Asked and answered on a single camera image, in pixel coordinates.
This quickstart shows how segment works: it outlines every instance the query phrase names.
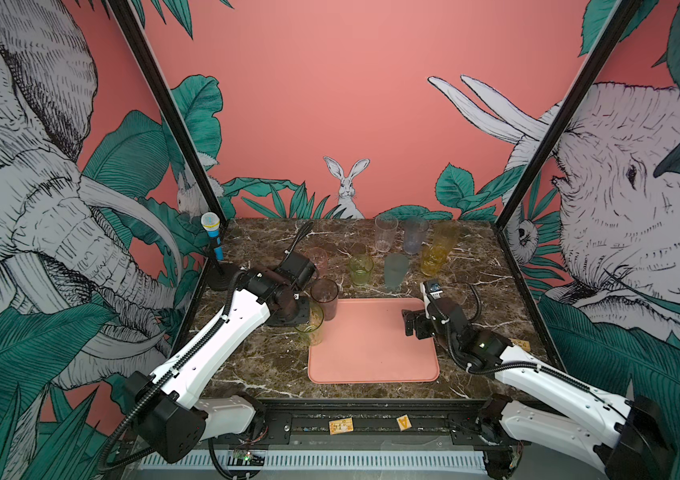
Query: pink wall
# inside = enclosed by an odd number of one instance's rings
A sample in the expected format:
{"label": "pink wall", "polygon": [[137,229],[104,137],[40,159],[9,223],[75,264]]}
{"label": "pink wall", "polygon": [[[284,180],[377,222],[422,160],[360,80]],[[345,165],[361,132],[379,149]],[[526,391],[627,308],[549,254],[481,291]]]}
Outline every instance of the pink wall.
{"label": "pink wall", "polygon": [[[370,158],[354,181],[369,217],[402,204],[448,210],[433,186],[449,163],[477,189],[497,177],[513,146],[470,125],[427,78],[468,92],[468,74],[539,116],[583,61],[587,1],[250,0],[231,10],[191,0],[193,38],[143,3],[170,88],[192,74],[220,82],[223,141],[210,175],[305,180],[322,198],[339,187],[324,156],[346,173]],[[234,202],[238,216],[259,216]]]}

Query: black cable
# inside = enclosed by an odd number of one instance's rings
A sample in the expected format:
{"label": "black cable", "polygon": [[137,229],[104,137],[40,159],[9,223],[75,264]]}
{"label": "black cable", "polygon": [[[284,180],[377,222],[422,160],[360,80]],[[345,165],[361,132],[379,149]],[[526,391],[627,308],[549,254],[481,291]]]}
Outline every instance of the black cable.
{"label": "black cable", "polygon": [[222,465],[220,465],[220,461],[217,459],[217,454],[215,453],[215,443],[213,442],[213,438],[210,438],[207,440],[207,444],[209,445],[209,456],[211,457],[211,463],[212,465],[215,466],[215,470],[217,470],[217,473],[222,475],[222,478],[225,478],[226,480],[234,480],[234,478],[252,478],[258,473],[262,471],[260,470],[250,470],[247,472],[242,472],[242,475],[231,475],[229,472],[226,472],[224,468],[222,468]]}
{"label": "black cable", "polygon": [[204,336],[201,337],[200,341],[196,342],[191,347],[191,349],[188,350],[180,358],[180,360],[178,360],[172,366],[172,369],[168,370],[161,377],[161,379],[159,379],[156,383],[153,384],[153,386],[148,390],[148,392],[145,393],[142,398],[140,398],[136,405],[134,405],[132,411],[129,412],[126,415],[126,417],[124,417],[121,423],[118,424],[118,427],[116,427],[113,433],[105,440],[104,447],[102,448],[99,460],[97,461],[98,471],[103,473],[110,470],[115,470],[116,468],[127,466],[130,463],[136,462],[140,458],[143,458],[155,452],[153,447],[148,447],[115,463],[108,463],[108,456],[110,456],[110,452],[113,450],[115,443],[118,441],[121,435],[123,435],[123,433],[126,432],[126,429],[132,423],[132,420],[134,420],[134,418],[143,410],[143,408],[145,408],[146,405],[148,405],[148,403],[153,399],[153,397],[156,396],[156,394],[161,390],[161,387],[164,386],[166,382],[168,382],[169,379],[172,378],[172,376],[174,375],[173,371],[180,370],[184,364],[188,363],[188,361],[191,360],[193,355],[195,355],[196,352],[198,352],[201,349],[201,347],[203,347],[211,339],[211,337],[213,337],[215,333],[217,333],[217,331],[219,331],[220,328],[225,324],[226,319],[228,318],[228,314],[231,312],[231,306],[233,304],[233,294],[235,293],[236,287],[239,284],[239,277],[243,273],[244,273],[243,270],[239,270],[238,272],[236,272],[235,275],[233,275],[233,278],[231,279],[231,284],[228,287],[228,294],[225,297],[225,305],[222,307],[221,318],[214,324],[214,326],[211,327],[211,329],[208,332],[204,334]]}

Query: gray glass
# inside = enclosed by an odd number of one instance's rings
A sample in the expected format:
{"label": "gray glass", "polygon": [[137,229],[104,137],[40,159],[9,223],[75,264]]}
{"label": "gray glass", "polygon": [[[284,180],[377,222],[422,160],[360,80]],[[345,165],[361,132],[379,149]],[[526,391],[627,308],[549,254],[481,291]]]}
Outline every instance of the gray glass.
{"label": "gray glass", "polygon": [[417,255],[428,235],[428,220],[421,216],[410,216],[403,222],[403,251]]}
{"label": "gray glass", "polygon": [[389,292],[398,292],[401,282],[409,270],[409,259],[406,255],[390,254],[385,257],[385,288]]}

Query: marble countertop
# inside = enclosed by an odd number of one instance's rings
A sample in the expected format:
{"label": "marble countertop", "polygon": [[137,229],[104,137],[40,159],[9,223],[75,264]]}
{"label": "marble countertop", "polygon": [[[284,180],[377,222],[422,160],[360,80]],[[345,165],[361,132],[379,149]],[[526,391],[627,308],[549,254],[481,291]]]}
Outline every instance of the marble countertop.
{"label": "marble countertop", "polygon": [[[304,220],[236,219],[225,236],[226,261],[249,267],[274,266],[283,256]],[[483,314],[477,324],[509,338],[527,340],[531,352],[546,360],[527,308],[517,290],[502,250],[488,222],[461,222],[463,235],[437,278],[444,293],[462,302],[467,315],[475,310],[468,283],[477,287]],[[403,232],[390,253],[402,251]],[[326,276],[341,286],[341,298],[389,296],[420,297],[420,256],[411,256],[410,272],[401,293],[386,293],[383,265],[386,254],[374,253],[373,220],[315,220],[313,233],[297,247],[305,251],[319,246],[329,253]],[[351,252],[366,251],[374,258],[370,283],[354,286],[347,272]],[[190,325],[191,335],[202,328],[222,307],[225,294],[206,290]],[[454,365],[447,352],[437,346],[441,374],[434,382],[316,384],[307,377],[307,348],[297,340],[294,329],[261,326],[252,332],[217,371],[202,398],[220,398],[241,389],[261,398],[487,398],[505,393],[524,394],[483,376],[471,376]]]}

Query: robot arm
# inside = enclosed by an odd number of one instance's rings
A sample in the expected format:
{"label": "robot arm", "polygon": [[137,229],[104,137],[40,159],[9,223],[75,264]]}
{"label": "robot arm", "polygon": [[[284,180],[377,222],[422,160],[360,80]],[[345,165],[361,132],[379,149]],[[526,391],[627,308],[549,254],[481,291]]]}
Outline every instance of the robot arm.
{"label": "robot arm", "polygon": [[425,310],[402,312],[408,335],[440,340],[467,373],[493,376],[563,414],[494,395],[474,426],[486,442],[537,443],[578,458],[612,480],[670,477],[676,453],[662,413],[652,400],[640,396],[630,401],[596,389],[538,360],[496,332],[474,327],[472,320],[476,319],[466,318],[436,280],[422,283],[421,291]]}

